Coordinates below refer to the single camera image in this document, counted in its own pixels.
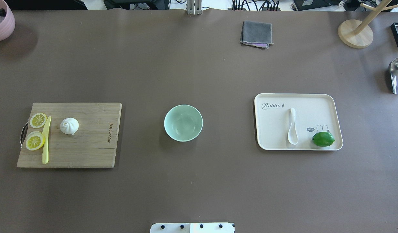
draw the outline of mint ceramic bowl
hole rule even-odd
[[[190,105],[175,106],[165,116],[166,133],[176,141],[193,140],[200,134],[202,128],[202,115]]]

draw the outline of folded towel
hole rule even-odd
[[[272,24],[243,21],[241,43],[268,49],[272,43]]]

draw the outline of white tray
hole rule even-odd
[[[298,144],[288,141],[291,125],[289,109],[296,109]],[[342,135],[337,110],[327,94],[261,93],[255,97],[255,120],[258,144],[265,150],[339,150]],[[314,134],[329,130],[335,138],[331,146],[312,142]]]

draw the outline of lemon half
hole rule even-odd
[[[29,124],[31,125],[32,128],[41,128],[42,126],[45,125],[46,121],[47,121],[47,116],[39,112],[31,117]]]
[[[41,132],[33,132],[26,139],[26,148],[28,150],[37,150],[44,145],[45,136]]]

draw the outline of wooden mug tree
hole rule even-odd
[[[357,19],[344,21],[338,27],[339,38],[348,46],[363,49],[369,46],[373,41],[373,31],[369,23],[382,11],[397,8],[398,5],[386,7],[392,0],[383,0],[377,7],[372,7],[364,3],[362,7],[372,10],[363,22]]]

